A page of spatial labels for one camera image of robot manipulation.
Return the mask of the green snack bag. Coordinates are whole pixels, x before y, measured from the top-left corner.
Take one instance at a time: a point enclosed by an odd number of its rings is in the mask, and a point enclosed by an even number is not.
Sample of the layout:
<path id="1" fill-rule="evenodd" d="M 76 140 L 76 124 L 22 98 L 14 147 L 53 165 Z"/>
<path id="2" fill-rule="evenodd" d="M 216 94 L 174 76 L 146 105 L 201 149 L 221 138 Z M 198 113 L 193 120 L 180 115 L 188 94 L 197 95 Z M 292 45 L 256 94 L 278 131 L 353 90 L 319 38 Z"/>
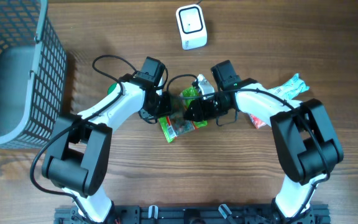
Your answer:
<path id="1" fill-rule="evenodd" d="M 158 119 L 167 142 L 172 142 L 182 134 L 189 133 L 208 125 L 207 121 L 196 122 L 185 120 L 183 118 L 184 112 L 188 109 L 192 101 L 193 99 L 179 100 L 173 98 L 171 100 L 173 113 Z"/>

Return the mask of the green lid jar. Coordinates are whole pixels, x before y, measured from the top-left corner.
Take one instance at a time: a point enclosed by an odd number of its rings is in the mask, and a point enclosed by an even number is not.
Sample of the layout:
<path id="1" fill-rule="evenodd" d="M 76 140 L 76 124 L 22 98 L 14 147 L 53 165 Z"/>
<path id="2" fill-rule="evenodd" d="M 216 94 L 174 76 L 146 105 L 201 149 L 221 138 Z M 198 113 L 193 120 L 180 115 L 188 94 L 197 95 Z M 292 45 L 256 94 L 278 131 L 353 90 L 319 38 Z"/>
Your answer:
<path id="1" fill-rule="evenodd" d="M 111 94 L 117 87 L 117 83 L 112 84 L 109 88 L 108 88 L 108 94 Z"/>

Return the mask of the small red tissue pack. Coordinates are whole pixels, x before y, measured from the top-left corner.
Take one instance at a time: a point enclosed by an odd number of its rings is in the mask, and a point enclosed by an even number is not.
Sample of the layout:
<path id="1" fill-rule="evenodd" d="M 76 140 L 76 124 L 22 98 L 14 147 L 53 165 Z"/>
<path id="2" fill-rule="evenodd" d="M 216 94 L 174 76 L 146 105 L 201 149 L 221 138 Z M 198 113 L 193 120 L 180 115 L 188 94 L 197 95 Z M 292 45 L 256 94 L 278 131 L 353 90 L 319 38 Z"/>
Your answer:
<path id="1" fill-rule="evenodd" d="M 264 121 L 262 121 L 261 119 L 259 119 L 258 117 L 254 116 L 252 114 L 249 114 L 249 118 L 256 129 L 259 129 L 266 125 L 266 123 Z"/>

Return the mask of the light blue snack packet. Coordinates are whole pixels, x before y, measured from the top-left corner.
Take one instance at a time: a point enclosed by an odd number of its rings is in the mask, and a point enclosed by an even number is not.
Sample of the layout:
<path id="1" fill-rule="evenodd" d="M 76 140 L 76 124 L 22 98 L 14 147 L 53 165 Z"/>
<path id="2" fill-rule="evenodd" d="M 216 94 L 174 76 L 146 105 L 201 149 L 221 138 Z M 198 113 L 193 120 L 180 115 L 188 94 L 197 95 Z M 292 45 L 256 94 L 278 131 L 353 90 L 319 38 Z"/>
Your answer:
<path id="1" fill-rule="evenodd" d="M 304 93 L 309 89 L 310 87 L 300 78 L 299 74 L 296 73 L 284 84 L 271 88 L 268 91 L 285 100 L 292 100 L 300 93 Z"/>

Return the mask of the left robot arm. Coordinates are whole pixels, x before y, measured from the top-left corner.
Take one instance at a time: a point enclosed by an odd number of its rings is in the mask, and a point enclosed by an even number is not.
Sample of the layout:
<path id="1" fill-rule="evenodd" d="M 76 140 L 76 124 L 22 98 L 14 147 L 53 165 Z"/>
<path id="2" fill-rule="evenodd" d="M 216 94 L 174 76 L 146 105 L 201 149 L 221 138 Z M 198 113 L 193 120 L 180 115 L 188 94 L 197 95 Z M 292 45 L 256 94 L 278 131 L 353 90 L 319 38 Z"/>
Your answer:
<path id="1" fill-rule="evenodd" d="M 106 195 L 105 178 L 113 132 L 132 114 L 154 124 L 170 113 L 163 91 L 168 75 L 159 60 L 147 57 L 140 70 L 116 80 L 99 103 L 78 114 L 60 115 L 51 140 L 41 149 L 42 175 L 71 197 L 84 223 L 115 223 L 114 203 Z"/>

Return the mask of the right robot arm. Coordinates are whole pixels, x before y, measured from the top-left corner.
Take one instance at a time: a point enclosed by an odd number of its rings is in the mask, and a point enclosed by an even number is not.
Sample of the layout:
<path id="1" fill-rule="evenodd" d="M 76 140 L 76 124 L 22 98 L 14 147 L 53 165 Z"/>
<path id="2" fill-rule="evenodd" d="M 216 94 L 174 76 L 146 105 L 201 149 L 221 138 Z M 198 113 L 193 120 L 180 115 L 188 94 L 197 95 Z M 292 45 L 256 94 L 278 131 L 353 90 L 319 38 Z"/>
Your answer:
<path id="1" fill-rule="evenodd" d="M 192 100 L 183 117 L 196 122 L 219 119 L 234 109 L 269 125 L 285 173 L 273 204 L 284 222 L 303 218 L 317 186 L 330 179 L 344 158 L 324 105 L 317 99 L 286 100 L 254 79 L 243 80 L 230 60 L 213 66 L 211 73 L 218 89 Z"/>

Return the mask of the white barcode scanner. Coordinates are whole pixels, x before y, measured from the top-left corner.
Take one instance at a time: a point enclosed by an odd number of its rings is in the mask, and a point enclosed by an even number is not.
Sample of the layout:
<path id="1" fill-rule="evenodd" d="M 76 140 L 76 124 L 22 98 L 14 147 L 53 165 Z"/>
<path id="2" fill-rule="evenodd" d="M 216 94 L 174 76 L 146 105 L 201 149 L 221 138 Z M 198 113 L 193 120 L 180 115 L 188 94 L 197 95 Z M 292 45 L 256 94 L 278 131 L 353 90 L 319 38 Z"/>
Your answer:
<path id="1" fill-rule="evenodd" d="M 203 47 L 208 34 L 202 8 L 198 4 L 179 7 L 175 13 L 183 50 Z"/>

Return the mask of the grey plastic mesh basket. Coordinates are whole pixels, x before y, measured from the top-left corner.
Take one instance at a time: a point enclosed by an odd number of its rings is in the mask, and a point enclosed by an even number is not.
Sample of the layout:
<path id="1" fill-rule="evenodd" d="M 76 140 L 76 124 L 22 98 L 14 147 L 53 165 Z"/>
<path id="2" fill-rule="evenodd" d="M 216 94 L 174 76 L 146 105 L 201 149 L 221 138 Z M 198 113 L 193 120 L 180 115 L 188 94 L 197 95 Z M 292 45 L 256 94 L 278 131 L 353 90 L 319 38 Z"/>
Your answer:
<path id="1" fill-rule="evenodd" d="M 50 139 L 66 75 L 47 0 L 0 1 L 0 149 L 40 148 Z"/>

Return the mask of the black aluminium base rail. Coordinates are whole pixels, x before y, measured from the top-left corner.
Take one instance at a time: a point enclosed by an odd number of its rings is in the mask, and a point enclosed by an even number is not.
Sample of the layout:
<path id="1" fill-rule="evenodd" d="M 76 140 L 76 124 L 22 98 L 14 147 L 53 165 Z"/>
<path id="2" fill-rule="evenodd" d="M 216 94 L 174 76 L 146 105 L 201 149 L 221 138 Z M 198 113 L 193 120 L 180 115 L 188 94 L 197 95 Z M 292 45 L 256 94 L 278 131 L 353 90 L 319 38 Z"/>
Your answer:
<path id="1" fill-rule="evenodd" d="M 215 207 L 140 207 L 115 206 L 115 223 L 285 223 L 270 204 L 248 204 Z M 55 209 L 53 223 L 88 223 L 76 206 Z M 293 223 L 329 224 L 331 217 L 328 205 L 311 205 L 300 219 Z"/>

